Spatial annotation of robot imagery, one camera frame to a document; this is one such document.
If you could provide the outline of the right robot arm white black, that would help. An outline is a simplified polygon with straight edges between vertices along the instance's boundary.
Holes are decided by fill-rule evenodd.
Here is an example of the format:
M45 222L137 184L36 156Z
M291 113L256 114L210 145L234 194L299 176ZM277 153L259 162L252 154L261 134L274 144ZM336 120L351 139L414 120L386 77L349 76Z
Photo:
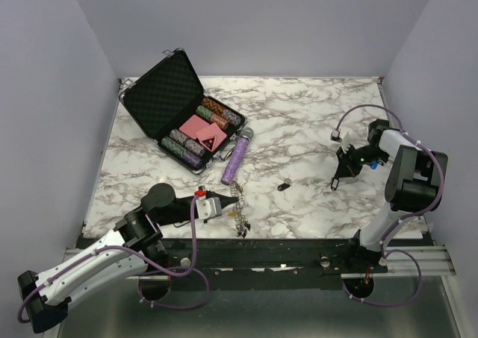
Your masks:
M377 215L347 243L344 265L352 272L376 266L384 250L406 220L438 207L444 188L447 155L413 143L408 135L392 128L389 121L376 119L368 125L367 145L356 148L335 129L331 140L340 143L338 167L330 187L342 178L357 177L363 166L371 169L393 161L385 183L385 203Z

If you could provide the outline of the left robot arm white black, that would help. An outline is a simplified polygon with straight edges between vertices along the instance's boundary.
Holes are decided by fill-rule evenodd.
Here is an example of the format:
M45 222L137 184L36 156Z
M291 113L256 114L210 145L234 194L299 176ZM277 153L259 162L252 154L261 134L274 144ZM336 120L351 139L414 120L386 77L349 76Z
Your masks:
M54 268L28 270L18 278L22 303L17 320L43 333L61 323L81 298L123 278L156 275L183 278L196 272L198 255L196 220L221 216L222 210L238 203L200 187L192 196L177 198L169 184L152 186L133 209L103 237ZM161 227L189 222L191 255L187 266L171 266L161 244Z

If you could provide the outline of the round metal keyring disc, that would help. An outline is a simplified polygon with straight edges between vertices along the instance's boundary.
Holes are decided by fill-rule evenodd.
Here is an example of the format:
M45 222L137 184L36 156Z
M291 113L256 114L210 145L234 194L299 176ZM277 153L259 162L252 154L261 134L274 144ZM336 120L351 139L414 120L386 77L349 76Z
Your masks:
M251 230L251 225L243 213L243 206L244 206L243 187L237 181L233 181L230 184L230 192L232 196L238 199L238 201L234 203L233 209L229 213L229 215L235 218L235 227L237 230L237 236L245 238L246 235Z

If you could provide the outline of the black clear key tag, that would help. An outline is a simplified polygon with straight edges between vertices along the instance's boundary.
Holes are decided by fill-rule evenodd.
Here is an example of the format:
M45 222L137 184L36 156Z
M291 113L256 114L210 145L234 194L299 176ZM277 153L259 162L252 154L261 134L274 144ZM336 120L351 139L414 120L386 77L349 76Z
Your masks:
M331 184L330 184L330 188L331 188L332 191L336 191L336 189L338 188L339 182L340 181L337 178L332 179Z

